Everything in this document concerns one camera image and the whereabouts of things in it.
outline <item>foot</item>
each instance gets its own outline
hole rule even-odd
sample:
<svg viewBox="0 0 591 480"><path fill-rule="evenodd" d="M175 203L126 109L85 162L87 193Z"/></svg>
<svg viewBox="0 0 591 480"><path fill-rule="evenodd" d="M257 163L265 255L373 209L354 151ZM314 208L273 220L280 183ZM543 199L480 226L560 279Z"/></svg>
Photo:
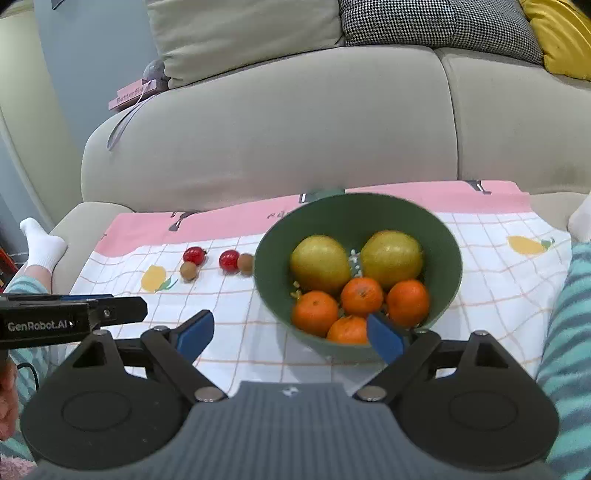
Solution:
<svg viewBox="0 0 591 480"><path fill-rule="evenodd" d="M39 265L53 272L66 253L66 242L58 236L49 235L33 218L27 218L21 222L21 232L27 237L29 246L27 265L29 267Z"/></svg>

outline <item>cherry tomato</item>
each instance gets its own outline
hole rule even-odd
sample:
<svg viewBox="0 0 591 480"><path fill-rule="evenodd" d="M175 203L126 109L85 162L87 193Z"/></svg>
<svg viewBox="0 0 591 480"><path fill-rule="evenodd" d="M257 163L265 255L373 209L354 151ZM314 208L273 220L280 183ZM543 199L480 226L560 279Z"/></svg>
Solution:
<svg viewBox="0 0 591 480"><path fill-rule="evenodd" d="M226 250L220 255L220 267L228 273L237 272L238 257L240 254L236 250Z"/></svg>
<svg viewBox="0 0 591 480"><path fill-rule="evenodd" d="M195 265L199 266L205 260L205 254L207 252L201 247L191 247L185 250L183 253L183 261L184 262L191 262Z"/></svg>

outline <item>white sock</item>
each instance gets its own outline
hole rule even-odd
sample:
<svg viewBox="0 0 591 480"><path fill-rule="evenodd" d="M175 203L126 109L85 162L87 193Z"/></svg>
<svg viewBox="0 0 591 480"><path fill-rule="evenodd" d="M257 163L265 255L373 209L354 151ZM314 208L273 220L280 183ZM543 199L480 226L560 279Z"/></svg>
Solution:
<svg viewBox="0 0 591 480"><path fill-rule="evenodd" d="M570 216L568 230L580 242L591 241L591 194Z"/></svg>
<svg viewBox="0 0 591 480"><path fill-rule="evenodd" d="M34 218L26 218L21 222L21 232L27 237L29 245L27 266L39 265L53 272L66 253L66 242L58 236L49 235Z"/></svg>

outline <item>cable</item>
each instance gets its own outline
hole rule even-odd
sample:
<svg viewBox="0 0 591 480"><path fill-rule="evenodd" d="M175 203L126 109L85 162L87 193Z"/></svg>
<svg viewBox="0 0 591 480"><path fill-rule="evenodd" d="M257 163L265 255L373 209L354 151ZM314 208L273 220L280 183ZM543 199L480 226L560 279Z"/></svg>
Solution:
<svg viewBox="0 0 591 480"><path fill-rule="evenodd" d="M34 366L32 366L28 362L23 362L17 365L17 370L20 370L21 368L25 367L28 368L31 372L33 372L33 377L35 378L35 390L39 390L39 377L37 376L37 371L35 370Z"/></svg>

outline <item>teal striped pajamas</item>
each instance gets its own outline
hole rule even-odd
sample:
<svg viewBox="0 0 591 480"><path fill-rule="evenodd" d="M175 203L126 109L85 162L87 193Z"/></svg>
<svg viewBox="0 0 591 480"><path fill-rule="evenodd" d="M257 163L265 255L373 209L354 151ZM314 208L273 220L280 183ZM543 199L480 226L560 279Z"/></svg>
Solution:
<svg viewBox="0 0 591 480"><path fill-rule="evenodd" d="M560 417L546 461L563 480L582 480L591 471L591 244L573 247L537 382Z"/></svg>
<svg viewBox="0 0 591 480"><path fill-rule="evenodd" d="M47 294L47 290L41 283L31 277L18 277L6 293L28 293L28 294ZM19 348L11 350L10 356L15 364L28 362L35 367L39 382L47 376L49 369L49 347ZM28 368L21 368L18 371L16 386L18 390L18 408L22 412L25 404L35 393L35 379ZM17 429L12 438L6 442L0 442L0 453L9 457L20 457L26 460L33 460L29 448L21 434L20 421L17 420Z"/></svg>

